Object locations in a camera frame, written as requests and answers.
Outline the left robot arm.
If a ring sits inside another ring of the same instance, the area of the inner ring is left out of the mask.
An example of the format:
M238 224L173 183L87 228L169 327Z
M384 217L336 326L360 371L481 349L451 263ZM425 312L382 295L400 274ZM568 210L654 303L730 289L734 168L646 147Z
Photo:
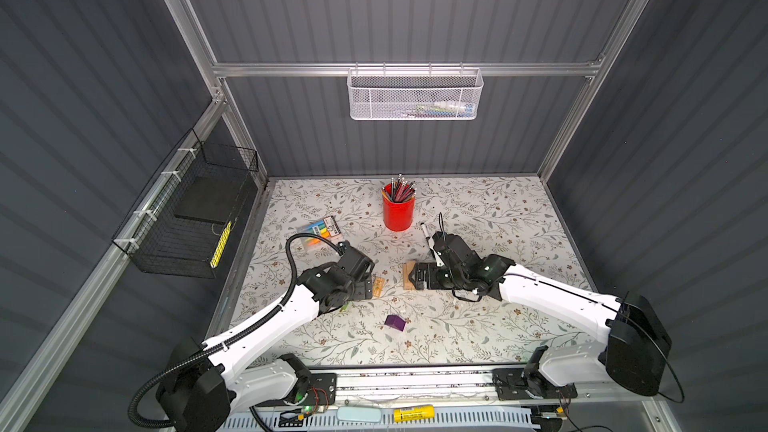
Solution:
M239 325L198 343L179 343L165 371L131 399L129 419L144 428L216 431L233 412L261 404L301 407L312 396L312 374L294 354L253 362L294 330L372 297L374 262L342 241L337 259L300 272L287 258L290 282L273 304Z

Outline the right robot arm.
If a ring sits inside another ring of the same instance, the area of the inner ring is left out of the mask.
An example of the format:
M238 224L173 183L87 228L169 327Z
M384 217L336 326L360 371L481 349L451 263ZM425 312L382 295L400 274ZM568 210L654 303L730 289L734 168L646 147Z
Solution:
M498 254L480 257L456 234L427 235L429 262L413 261L403 270L414 290L446 290L455 298L478 302L486 297L536 309L565 322L587 342L554 349L541 345L528 362L497 370L500 397L528 395L570 399L577 385L612 382L639 396L659 394L672 341L650 302L590 292L558 282Z

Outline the printed dragon wood block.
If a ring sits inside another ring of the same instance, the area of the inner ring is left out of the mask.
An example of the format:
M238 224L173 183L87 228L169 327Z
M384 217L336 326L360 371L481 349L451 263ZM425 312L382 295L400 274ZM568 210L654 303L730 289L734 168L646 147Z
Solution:
M382 296L386 280L383 277L376 277L373 281L372 296L379 298Z

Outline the purple block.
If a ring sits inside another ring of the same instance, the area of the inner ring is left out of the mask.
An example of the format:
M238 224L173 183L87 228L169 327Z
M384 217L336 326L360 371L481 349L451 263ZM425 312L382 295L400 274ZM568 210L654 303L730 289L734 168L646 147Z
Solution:
M396 314L389 314L384 321L384 325L398 330L398 331L404 331L407 325L407 322L404 318L400 317Z

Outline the black marker pen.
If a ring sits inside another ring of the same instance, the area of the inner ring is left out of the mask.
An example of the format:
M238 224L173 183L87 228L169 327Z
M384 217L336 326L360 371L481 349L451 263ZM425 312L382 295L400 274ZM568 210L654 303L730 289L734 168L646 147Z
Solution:
M420 227L420 230L422 231L422 234L424 235L425 241L427 243L427 247L430 250L432 250L433 246L434 246L434 241L433 241L433 237L430 234L430 231L429 231L428 227L426 226L426 224L424 222L421 222L419 224L419 227Z

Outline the coloured marker pack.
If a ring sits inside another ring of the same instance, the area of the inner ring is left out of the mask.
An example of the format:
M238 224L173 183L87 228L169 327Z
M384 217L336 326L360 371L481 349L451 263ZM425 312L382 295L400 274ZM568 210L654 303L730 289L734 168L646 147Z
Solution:
M307 246L321 244L321 241L316 239L316 236L323 237L333 243L340 242L344 239L343 233L334 216L325 216L308 224L303 229L303 232L313 235L313 238L304 238L304 243Z

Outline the red pencil cup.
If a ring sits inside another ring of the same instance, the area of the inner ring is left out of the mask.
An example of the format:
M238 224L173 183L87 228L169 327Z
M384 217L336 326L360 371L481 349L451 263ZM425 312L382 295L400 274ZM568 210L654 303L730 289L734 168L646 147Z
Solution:
M384 225L391 231L407 230L413 222L415 196L411 195L404 202L393 202L390 198L391 185L387 184L382 191L382 216Z

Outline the pencils in cup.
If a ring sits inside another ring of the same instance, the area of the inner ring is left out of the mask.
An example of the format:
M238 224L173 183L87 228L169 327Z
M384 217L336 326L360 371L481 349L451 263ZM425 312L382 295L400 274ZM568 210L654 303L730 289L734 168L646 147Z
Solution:
M381 189L383 197L391 203L405 203L411 200L416 192L413 181L406 180L402 175L392 177Z

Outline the light blue oval tag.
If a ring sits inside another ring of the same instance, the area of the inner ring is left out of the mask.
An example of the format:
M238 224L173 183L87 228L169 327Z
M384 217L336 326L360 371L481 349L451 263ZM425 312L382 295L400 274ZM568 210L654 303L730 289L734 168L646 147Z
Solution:
M375 407L341 406L336 411L340 422L380 423L382 417L382 410Z

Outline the yellow label tube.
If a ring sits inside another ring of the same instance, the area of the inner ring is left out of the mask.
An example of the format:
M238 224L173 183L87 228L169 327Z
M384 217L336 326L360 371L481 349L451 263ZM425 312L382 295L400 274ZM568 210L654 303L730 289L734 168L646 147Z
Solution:
M398 408L393 411L395 423L431 420L435 418L435 415L435 408L432 405Z

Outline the yellow marker in basket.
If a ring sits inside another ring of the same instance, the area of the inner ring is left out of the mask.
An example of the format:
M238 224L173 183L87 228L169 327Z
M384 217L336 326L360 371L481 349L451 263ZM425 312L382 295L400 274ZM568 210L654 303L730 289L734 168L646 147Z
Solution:
M219 240L216 244L214 252L209 261L209 267L211 269L216 269L219 266L222 256L225 252L230 234L232 232L232 228L233 228L233 223L231 221L228 221L224 226L224 228L222 229L221 233L219 234Z

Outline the markers in white basket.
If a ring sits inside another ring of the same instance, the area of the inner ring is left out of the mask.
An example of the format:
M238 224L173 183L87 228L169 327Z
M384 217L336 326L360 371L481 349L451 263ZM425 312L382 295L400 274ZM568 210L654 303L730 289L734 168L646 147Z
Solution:
M433 103L416 104L398 112L401 117L419 119L467 119L476 117L476 105L463 101L438 101Z

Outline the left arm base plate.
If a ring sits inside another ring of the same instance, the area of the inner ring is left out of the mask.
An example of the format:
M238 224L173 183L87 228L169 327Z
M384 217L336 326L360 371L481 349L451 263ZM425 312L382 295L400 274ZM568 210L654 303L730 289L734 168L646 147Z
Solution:
M288 395L278 400L286 406L330 406L335 404L338 375L312 373L300 378Z

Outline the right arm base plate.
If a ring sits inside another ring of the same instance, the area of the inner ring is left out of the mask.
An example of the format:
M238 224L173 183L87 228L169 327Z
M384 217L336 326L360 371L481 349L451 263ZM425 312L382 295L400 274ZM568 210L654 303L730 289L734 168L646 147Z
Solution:
M500 400L575 399L578 391L574 384L555 386L539 372L527 372L521 367L492 370L492 384Z

